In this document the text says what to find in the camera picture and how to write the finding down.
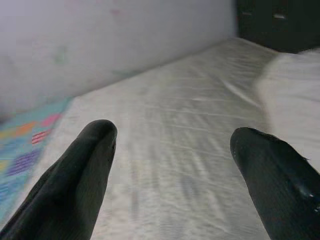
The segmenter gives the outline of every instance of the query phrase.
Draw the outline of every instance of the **pillow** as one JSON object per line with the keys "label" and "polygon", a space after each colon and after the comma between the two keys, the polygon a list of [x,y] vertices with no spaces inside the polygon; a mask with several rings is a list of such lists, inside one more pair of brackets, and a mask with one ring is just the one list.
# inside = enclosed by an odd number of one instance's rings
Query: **pillow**
{"label": "pillow", "polygon": [[271,134],[288,142],[320,173],[320,49],[280,54],[255,88]]}

